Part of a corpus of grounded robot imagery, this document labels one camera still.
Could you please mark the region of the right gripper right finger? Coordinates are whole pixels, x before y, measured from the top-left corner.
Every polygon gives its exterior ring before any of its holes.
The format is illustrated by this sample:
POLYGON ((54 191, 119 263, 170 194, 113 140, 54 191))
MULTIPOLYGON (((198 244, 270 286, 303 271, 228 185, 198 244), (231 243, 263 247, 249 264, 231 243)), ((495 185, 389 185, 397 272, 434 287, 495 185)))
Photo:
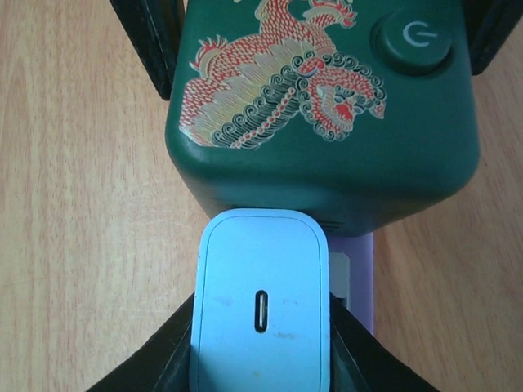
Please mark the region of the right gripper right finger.
POLYGON ((330 389, 437 392, 390 353, 335 296, 330 297, 330 389))

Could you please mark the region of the purple power strip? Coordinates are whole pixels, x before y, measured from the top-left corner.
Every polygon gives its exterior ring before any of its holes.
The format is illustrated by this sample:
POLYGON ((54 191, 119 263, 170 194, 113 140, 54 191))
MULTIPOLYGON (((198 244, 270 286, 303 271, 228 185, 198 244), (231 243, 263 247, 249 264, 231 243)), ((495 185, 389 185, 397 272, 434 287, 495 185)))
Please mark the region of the purple power strip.
POLYGON ((374 335, 373 234, 328 236, 331 293, 374 335))

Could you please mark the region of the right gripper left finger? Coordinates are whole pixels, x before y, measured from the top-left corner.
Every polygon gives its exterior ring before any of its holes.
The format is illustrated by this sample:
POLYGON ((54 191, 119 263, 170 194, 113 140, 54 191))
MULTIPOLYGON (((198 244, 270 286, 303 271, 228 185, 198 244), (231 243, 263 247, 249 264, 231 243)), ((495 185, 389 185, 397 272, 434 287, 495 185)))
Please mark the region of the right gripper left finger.
POLYGON ((189 296, 150 339, 90 391, 188 391, 194 297, 189 296))

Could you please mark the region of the dark green cube adapter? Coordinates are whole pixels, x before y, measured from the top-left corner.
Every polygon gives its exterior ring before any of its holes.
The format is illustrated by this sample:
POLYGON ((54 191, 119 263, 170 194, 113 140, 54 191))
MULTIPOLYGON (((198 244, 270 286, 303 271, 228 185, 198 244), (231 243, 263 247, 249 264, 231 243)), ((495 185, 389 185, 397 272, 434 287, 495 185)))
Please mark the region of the dark green cube adapter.
POLYGON ((474 176, 461 1, 191 1, 165 130, 209 216, 304 212, 359 236, 474 176))

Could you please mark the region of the light blue plug adapter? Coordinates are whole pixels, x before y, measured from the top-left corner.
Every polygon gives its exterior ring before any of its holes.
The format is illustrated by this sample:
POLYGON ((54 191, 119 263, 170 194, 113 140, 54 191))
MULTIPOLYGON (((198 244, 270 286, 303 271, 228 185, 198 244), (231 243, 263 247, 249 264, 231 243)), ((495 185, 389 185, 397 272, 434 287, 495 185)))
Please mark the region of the light blue plug adapter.
POLYGON ((329 252, 311 217, 234 209, 207 224, 189 385, 193 391, 329 389, 329 252))

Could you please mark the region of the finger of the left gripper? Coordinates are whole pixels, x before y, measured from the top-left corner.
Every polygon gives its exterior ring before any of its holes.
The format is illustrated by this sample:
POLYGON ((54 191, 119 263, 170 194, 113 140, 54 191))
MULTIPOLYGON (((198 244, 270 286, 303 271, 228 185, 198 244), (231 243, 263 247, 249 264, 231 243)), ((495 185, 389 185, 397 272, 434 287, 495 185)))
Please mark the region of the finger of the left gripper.
POLYGON ((521 0, 469 1, 469 57, 473 76, 486 70, 521 17, 521 0))
POLYGON ((160 97, 169 100, 186 13, 182 0, 111 0, 160 97))

